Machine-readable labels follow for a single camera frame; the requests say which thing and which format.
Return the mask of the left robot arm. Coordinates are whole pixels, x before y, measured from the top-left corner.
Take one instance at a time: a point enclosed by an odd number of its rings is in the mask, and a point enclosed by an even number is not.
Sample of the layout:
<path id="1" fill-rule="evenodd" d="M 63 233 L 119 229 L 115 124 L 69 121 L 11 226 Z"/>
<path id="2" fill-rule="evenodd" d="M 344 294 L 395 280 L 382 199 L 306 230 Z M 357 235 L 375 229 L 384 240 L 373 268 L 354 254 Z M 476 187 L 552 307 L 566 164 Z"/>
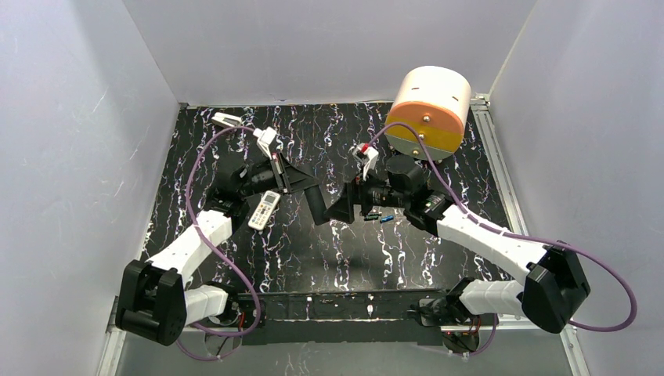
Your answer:
<path id="1" fill-rule="evenodd" d="M 291 164 L 283 154 L 262 157 L 255 164 L 240 159 L 218 170 L 197 222 L 146 261 L 133 260 L 123 272 L 115 315 L 116 327 L 170 345 L 184 327 L 227 312 L 230 291 L 209 282 L 186 289 L 187 280 L 249 216 L 255 194 L 305 193 L 315 224 L 325 221 L 325 202 L 313 169 Z"/>

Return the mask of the white remote control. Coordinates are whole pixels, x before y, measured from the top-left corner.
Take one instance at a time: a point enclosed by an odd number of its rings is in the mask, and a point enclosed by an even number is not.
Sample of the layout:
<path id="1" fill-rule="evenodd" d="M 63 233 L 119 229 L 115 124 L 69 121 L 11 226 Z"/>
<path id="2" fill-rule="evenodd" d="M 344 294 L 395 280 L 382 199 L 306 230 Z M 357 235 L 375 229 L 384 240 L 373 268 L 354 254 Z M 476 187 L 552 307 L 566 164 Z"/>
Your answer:
<path id="1" fill-rule="evenodd" d="M 274 191 L 266 191 L 262 194 L 256 209 L 249 219 L 248 226 L 253 230 L 263 231 L 269 219 L 279 204 L 281 195 Z"/>

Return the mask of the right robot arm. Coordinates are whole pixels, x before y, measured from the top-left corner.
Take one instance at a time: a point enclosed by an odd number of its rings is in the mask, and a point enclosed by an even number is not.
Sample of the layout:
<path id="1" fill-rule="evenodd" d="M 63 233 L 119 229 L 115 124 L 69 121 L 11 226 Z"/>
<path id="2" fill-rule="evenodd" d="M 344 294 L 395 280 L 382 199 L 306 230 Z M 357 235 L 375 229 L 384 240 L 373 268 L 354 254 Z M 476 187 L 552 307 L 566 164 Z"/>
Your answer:
<path id="1" fill-rule="evenodd" d="M 423 326 L 462 324 L 484 314 L 524 316 L 538 328 L 560 333 L 590 294 L 578 256 L 565 248 L 521 240 L 490 222 L 471 219 L 452 198 L 435 190 L 424 169 L 405 155 L 391 157 L 387 179 L 360 172 L 324 212 L 352 223 L 355 212 L 401 208 L 411 225 L 473 251 L 511 275 L 509 281 L 462 279 L 443 297 L 412 305 Z"/>

